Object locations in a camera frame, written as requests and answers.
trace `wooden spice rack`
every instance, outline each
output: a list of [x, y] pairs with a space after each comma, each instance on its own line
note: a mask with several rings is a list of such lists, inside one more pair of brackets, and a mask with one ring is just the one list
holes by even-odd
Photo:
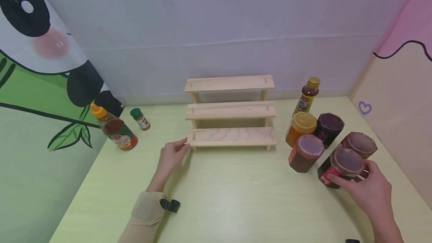
[[[276, 146], [276, 132], [269, 127], [270, 118], [276, 116], [273, 101], [267, 100], [268, 90], [274, 89], [271, 75], [233, 76], [188, 79], [184, 91], [192, 95], [186, 120], [193, 129], [187, 136], [194, 151], [197, 147]], [[261, 90], [260, 101], [201, 103], [199, 93], [231, 90]], [[222, 127], [200, 129], [203, 120], [262, 118], [263, 127]]]

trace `heart drawing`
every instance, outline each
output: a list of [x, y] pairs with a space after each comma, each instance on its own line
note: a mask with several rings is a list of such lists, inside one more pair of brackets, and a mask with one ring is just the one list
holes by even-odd
[[358, 109], [360, 110], [361, 114], [365, 116], [372, 112], [372, 105], [366, 104], [364, 101], [360, 101], [358, 103]]

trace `right hand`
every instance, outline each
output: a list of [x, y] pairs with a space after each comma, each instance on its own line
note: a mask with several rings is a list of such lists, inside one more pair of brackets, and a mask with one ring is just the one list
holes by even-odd
[[354, 181], [347, 181], [336, 175], [329, 175], [329, 179], [344, 188], [369, 217], [373, 215], [390, 214], [392, 209], [392, 185], [387, 181], [378, 165], [371, 160], [364, 160], [366, 169]]

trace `table surface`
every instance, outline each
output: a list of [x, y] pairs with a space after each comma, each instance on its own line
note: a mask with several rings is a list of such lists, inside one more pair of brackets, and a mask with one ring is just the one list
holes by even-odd
[[[342, 189], [324, 187], [317, 168], [350, 131], [377, 142], [370, 158], [393, 185], [393, 207], [405, 242], [429, 242], [432, 211], [347, 97], [316, 98], [311, 113], [334, 113], [345, 128], [307, 174], [290, 168], [285, 133], [297, 100], [276, 100], [278, 146], [200, 148], [189, 153], [165, 193], [181, 202], [165, 214], [155, 242], [373, 242], [366, 215]], [[141, 106], [151, 128], [141, 131], [126, 107], [121, 118], [138, 135], [131, 151], [107, 141], [74, 197], [51, 243], [117, 242], [139, 192], [147, 188], [160, 148], [184, 138], [186, 104]]]

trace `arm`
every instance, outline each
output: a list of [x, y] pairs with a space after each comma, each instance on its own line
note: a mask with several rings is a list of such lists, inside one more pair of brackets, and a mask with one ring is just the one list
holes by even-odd
[[147, 190], [139, 195], [118, 243], [153, 243], [164, 214], [160, 205], [160, 200], [165, 198], [163, 190], [190, 147], [185, 144], [186, 140], [167, 143], [161, 149], [156, 172]]
[[369, 217], [376, 243], [404, 243], [396, 224], [392, 208], [392, 185], [377, 164], [365, 160], [369, 172], [362, 172], [362, 180], [356, 177], [347, 181], [335, 175], [330, 180], [343, 187]]

